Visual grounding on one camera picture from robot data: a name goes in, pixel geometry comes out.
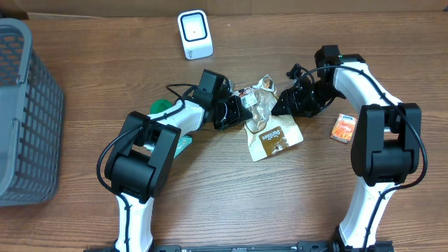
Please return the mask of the green capped bottle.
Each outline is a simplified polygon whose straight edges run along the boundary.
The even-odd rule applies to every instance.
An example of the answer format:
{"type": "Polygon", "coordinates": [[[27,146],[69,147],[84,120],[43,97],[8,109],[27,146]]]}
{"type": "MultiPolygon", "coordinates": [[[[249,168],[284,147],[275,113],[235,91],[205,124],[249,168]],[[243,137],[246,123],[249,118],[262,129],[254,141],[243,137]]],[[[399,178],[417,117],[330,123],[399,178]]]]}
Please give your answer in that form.
{"type": "Polygon", "coordinates": [[[171,108],[173,104],[166,99],[156,100],[150,107],[150,114],[161,113],[171,108]]]}

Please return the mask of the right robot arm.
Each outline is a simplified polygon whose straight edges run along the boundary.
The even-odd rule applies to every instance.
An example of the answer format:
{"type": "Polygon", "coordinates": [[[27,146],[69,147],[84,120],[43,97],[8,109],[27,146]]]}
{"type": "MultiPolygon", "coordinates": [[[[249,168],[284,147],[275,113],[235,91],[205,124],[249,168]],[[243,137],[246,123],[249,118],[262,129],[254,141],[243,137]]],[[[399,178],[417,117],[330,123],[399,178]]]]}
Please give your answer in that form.
{"type": "Polygon", "coordinates": [[[299,241],[299,251],[393,251],[392,241],[377,241],[376,231],[394,192],[420,183],[428,169],[421,139],[421,109],[390,94],[370,73],[359,54],[341,54],[324,45],[314,55],[315,69],[299,64],[287,72],[294,81],[272,115],[311,118],[337,97],[358,112],[351,166],[358,180],[343,221],[328,241],[299,241]]]}

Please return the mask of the orange snack packet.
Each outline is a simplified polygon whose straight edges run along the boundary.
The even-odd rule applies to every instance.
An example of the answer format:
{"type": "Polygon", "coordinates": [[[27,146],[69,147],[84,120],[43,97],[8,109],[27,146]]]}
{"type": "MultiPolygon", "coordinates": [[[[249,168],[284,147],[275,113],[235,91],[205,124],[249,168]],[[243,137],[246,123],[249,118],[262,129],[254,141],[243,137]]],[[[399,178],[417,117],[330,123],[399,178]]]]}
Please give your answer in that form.
{"type": "Polygon", "coordinates": [[[357,119],[350,115],[340,113],[330,133],[332,139],[349,143],[355,132],[357,119]]]}

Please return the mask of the teal snack packet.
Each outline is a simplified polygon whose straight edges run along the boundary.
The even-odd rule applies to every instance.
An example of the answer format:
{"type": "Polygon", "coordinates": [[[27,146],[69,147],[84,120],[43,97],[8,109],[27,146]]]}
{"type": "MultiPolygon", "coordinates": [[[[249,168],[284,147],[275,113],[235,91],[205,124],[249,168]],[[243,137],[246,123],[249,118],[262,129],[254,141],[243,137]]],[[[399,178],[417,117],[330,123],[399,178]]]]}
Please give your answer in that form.
{"type": "Polygon", "coordinates": [[[182,136],[177,144],[174,157],[176,158],[181,152],[183,152],[191,143],[193,139],[191,136],[182,136]]]}

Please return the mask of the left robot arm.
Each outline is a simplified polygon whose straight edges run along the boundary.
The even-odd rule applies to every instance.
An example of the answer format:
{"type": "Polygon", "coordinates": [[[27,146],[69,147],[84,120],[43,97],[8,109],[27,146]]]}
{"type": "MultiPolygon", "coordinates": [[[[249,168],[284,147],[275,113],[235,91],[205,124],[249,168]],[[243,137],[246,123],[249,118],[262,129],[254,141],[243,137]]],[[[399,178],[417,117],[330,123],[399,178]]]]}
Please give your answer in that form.
{"type": "Polygon", "coordinates": [[[186,87],[175,104],[159,113],[129,113],[119,135],[99,156],[98,181],[116,196],[120,211],[112,251],[151,249],[154,199],[167,182],[183,136],[206,123],[226,130],[252,116],[223,74],[205,69],[198,84],[186,87]]]}

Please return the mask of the beige paper pouch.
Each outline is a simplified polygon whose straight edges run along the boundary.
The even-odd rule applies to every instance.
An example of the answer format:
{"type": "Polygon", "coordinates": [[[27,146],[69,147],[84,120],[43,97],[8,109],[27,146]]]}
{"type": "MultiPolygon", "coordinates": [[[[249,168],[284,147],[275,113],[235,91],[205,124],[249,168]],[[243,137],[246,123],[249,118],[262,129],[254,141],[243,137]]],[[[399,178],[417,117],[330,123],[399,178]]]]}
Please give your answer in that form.
{"type": "Polygon", "coordinates": [[[272,115],[278,101],[277,89],[269,75],[256,85],[233,92],[253,117],[244,122],[248,150],[254,162],[286,150],[304,140],[291,115],[272,115]]]}

